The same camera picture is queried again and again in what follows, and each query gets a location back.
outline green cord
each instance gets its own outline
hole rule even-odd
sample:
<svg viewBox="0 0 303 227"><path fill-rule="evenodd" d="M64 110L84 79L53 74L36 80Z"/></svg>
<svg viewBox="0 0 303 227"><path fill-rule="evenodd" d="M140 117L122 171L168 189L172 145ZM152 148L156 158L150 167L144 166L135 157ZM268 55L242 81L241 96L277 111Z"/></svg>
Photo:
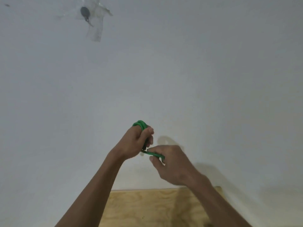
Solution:
<svg viewBox="0 0 303 227"><path fill-rule="evenodd" d="M142 120L139 120L138 122L135 122L133 124L133 126L140 126L141 127L141 130L143 131L144 129L148 128L147 124L145 122L143 122ZM153 153L153 152L150 152L150 151L146 151L146 145L147 145L147 141L145 141L143 147L142 147L142 150L141 152L142 153L145 153L145 154L149 154L149 155L152 155L152 156L155 156L157 158L161 158L162 161L165 159L165 156L161 155L161 154L157 154L157 153Z"/></svg>

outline green cable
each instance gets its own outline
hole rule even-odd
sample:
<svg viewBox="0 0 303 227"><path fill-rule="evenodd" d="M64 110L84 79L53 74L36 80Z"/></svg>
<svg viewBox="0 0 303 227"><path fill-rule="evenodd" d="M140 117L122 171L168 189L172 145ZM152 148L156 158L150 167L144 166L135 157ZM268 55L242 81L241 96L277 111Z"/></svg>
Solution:
<svg viewBox="0 0 303 227"><path fill-rule="evenodd" d="M147 124L145 122L143 122L142 120L139 120L138 122L135 122L133 124L133 126L140 126L141 127L141 130L143 131L144 129L148 128ZM152 156L155 156L157 158L161 158L162 159L162 162L163 160L165 159L165 156L161 155L161 154L157 154L157 153L153 153L153 152L150 152L150 151L146 151L146 145L147 145L147 139L145 140L145 143L142 147L142 150L141 152L142 153L145 153L145 154L149 154L149 155L152 155Z"/></svg>

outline person's right arm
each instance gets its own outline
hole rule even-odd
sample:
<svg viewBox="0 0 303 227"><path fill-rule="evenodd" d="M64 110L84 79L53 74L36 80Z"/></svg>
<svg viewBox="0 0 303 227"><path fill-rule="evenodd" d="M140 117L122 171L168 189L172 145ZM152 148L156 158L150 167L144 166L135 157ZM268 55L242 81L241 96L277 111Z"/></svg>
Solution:
<svg viewBox="0 0 303 227"><path fill-rule="evenodd" d="M150 157L160 177L174 185L188 187L199 199L215 227L251 227L214 189L210 180L198 172L179 146L155 146L148 151L165 156L165 165L158 158Z"/></svg>

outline plywood surface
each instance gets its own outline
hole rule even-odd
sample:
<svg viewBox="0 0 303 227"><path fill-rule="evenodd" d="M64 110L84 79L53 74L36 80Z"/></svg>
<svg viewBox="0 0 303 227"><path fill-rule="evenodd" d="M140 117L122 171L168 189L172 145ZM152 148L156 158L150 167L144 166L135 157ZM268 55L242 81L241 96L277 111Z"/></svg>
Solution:
<svg viewBox="0 0 303 227"><path fill-rule="evenodd" d="M221 187L216 190L223 196ZM207 226L207 214L187 188L112 191L99 227Z"/></svg>

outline person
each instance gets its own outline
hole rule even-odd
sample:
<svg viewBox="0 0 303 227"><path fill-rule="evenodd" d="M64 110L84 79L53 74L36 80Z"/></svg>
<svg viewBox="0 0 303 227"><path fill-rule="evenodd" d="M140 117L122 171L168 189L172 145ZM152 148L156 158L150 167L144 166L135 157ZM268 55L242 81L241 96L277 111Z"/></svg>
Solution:
<svg viewBox="0 0 303 227"><path fill-rule="evenodd" d="M121 165L136 156L146 140L147 147L152 145L153 134L150 126L143 131L140 126L131 127L108 153L94 177L55 227L98 227ZM156 157L150 157L160 177L171 184L188 187L201 202L215 227L251 226L221 197L210 180L198 172L179 146L155 146L149 151L165 156L165 164Z"/></svg>

